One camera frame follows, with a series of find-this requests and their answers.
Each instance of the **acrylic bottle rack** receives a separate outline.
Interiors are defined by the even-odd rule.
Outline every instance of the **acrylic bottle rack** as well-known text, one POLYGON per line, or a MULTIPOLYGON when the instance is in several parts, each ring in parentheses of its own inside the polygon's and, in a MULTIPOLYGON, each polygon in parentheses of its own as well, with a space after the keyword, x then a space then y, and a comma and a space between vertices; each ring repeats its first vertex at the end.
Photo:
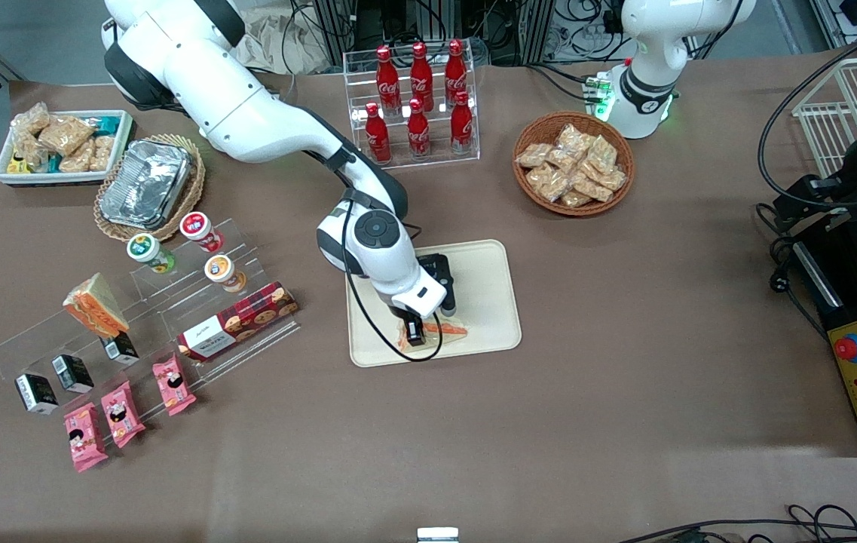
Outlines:
MULTIPOLYGON (((411 45, 400 45, 391 48, 391 61, 398 72, 398 87, 401 90, 402 116, 384 118, 387 124, 387 137, 391 144, 391 162, 382 166, 384 169, 404 168, 422 164, 442 164, 443 162, 477 161, 480 157, 479 145, 479 100, 476 95, 476 66, 472 55, 470 40, 463 40, 462 58, 465 59, 465 91, 469 93, 469 108, 472 109, 472 150, 466 155, 456 155, 451 150, 451 111, 445 107, 445 65, 448 62, 448 42, 429 41, 428 65, 432 72, 432 89, 435 107, 425 112, 428 120, 428 130, 431 137, 431 155, 422 161, 414 161, 408 148, 408 117, 411 108, 408 100, 412 98, 410 66, 414 61, 411 45)), ((351 120, 351 136, 356 147, 371 157, 371 149, 367 143, 365 123, 367 112, 365 105, 377 103, 378 84, 375 75, 378 68, 378 58, 375 51, 352 51, 344 53, 344 88, 348 95, 348 118, 351 120)))
MULTIPOLYGON (((246 286, 241 292, 226 292, 207 279, 204 264, 211 255, 201 251, 193 241, 174 248, 176 264, 167 274, 156 274, 152 269, 142 267, 130 272, 128 278, 108 278, 119 305, 126 307, 124 316, 130 323, 127 335, 139 355, 134 364, 110 360, 100 340, 66 311, 60 311, 0 344, 0 376, 9 382, 9 393, 16 394, 14 380, 23 373, 42 375, 49 379, 60 405, 49 416, 33 415, 25 410, 24 416, 62 426, 63 416, 86 402, 93 402, 101 415, 98 417, 100 433, 111 446, 110 430, 102 416, 100 398, 122 382, 130 382, 136 411, 141 420, 147 422, 165 410, 153 376, 153 364, 177 355, 184 379, 191 391, 196 392, 300 329, 292 314, 278 317, 270 326, 208 361, 196 362, 178 353, 178 334, 272 282, 257 259, 256 247, 246 241, 233 220, 228 219, 216 228, 225 238, 218 253, 231 257, 238 271, 246 275, 246 286), (52 364, 60 354, 81 358, 93 378, 95 386, 92 391, 76 394, 63 390, 52 364)), ((66 446, 63 447, 63 458, 69 459, 66 446)))

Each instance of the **red button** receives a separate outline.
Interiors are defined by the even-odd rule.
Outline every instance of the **red button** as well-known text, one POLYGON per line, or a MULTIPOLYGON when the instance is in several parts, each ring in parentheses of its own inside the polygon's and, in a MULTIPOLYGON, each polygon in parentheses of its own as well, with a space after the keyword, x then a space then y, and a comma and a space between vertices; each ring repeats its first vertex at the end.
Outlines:
POLYGON ((834 343, 834 350, 843 360, 853 360, 857 357, 857 344, 849 337, 841 337, 834 343))

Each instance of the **white tray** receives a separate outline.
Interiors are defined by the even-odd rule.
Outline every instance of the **white tray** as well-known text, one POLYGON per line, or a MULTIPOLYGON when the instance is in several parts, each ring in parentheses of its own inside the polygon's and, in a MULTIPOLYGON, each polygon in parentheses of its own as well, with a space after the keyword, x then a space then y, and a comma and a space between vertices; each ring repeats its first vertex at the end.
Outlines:
POLYGON ((52 185, 75 185, 76 183, 90 183, 103 181, 107 173, 117 165, 121 155, 124 154, 130 130, 133 127, 133 117, 122 109, 91 109, 87 111, 51 111, 52 115, 73 115, 75 117, 119 117, 121 123, 117 128, 117 139, 114 148, 110 151, 110 161, 107 161, 107 169, 102 172, 80 172, 80 173, 54 173, 54 174, 11 174, 7 173, 9 159, 12 158, 12 128, 7 132, 7 140, 3 144, 3 152, 0 152, 0 181, 14 186, 52 186, 52 185))
MULTIPOLYGON (((459 317, 469 330, 466 338, 455 343, 446 344, 442 340, 442 350, 435 358, 507 351, 517 347, 522 341, 522 325, 515 305, 505 245, 496 240, 483 240, 415 250, 418 255, 435 252, 448 257, 448 267, 455 281, 455 317, 459 317)), ((370 281, 355 279, 355 286, 378 330, 389 340, 396 341, 398 317, 387 310, 370 281)), ((345 289, 348 296, 348 342, 354 364, 358 367, 382 367, 406 362, 371 330, 347 281, 345 289)), ((431 350, 422 350, 414 351, 411 356, 420 358, 429 354, 431 350)))

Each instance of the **bottle cap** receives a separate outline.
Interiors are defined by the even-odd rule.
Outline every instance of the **bottle cap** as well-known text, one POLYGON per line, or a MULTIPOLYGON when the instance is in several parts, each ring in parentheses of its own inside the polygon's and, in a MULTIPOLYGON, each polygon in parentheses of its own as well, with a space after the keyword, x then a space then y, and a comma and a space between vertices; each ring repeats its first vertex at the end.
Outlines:
POLYGON ((150 262, 160 254, 160 241, 150 234, 136 234, 127 242, 127 255, 137 262, 150 262))
POLYGON ((222 283, 234 275, 234 262, 222 254, 210 257, 204 265, 204 274, 215 283, 222 283))
POLYGON ((206 238, 210 235, 212 228, 210 219, 201 212, 187 213, 187 216, 180 220, 180 233, 190 241, 206 238))

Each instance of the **coca-cola bottle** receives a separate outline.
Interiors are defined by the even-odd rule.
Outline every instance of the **coca-cola bottle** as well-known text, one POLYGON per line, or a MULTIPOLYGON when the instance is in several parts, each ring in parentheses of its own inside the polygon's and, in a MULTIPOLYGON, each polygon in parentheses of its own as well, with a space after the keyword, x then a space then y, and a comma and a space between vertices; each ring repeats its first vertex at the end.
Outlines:
POLYGON ((423 41, 416 41, 412 45, 412 53, 415 61, 412 63, 412 96, 421 100, 421 107, 425 111, 435 108, 435 99, 432 96, 431 66, 425 60, 428 46, 423 41))
POLYGON ((451 150, 456 155, 472 151, 472 110, 469 109, 469 93, 455 93, 455 107, 451 111, 451 150))
POLYGON ((448 64, 445 65, 445 107, 455 107, 455 93, 465 90, 465 60, 462 58, 462 41, 448 42, 448 64))
POLYGON ((401 89, 398 88, 398 71, 391 64, 391 50, 387 45, 381 45, 376 52, 378 72, 375 82, 378 83, 384 117, 401 117, 401 89))
POLYGON ((369 102, 365 109, 369 120, 365 123, 365 132, 369 135, 369 147, 376 164, 389 164, 391 161, 391 144, 387 141, 387 124, 378 116, 378 104, 369 102))
POLYGON ((431 138, 428 135, 428 119, 421 109, 421 100, 413 97, 408 105, 412 116, 408 117, 408 147, 412 151, 413 161, 424 161, 431 155, 431 138))

